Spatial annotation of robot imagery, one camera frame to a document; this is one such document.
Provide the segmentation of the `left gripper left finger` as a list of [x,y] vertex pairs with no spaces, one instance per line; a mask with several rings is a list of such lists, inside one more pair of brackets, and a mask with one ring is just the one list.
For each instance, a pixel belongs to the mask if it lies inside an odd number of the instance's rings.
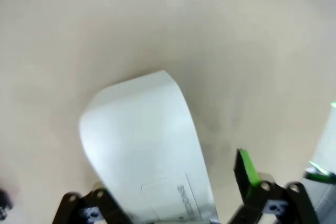
[[53,224],[90,224],[103,221],[111,224],[133,223],[105,188],[83,196],[77,192],[64,194]]

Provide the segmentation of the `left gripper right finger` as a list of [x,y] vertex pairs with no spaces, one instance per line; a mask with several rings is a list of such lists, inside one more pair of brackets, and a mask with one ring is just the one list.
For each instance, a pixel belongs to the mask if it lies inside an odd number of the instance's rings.
[[234,174],[243,203],[229,223],[259,223],[265,214],[274,215],[274,223],[320,222],[301,182],[281,187],[262,179],[245,149],[237,149]]

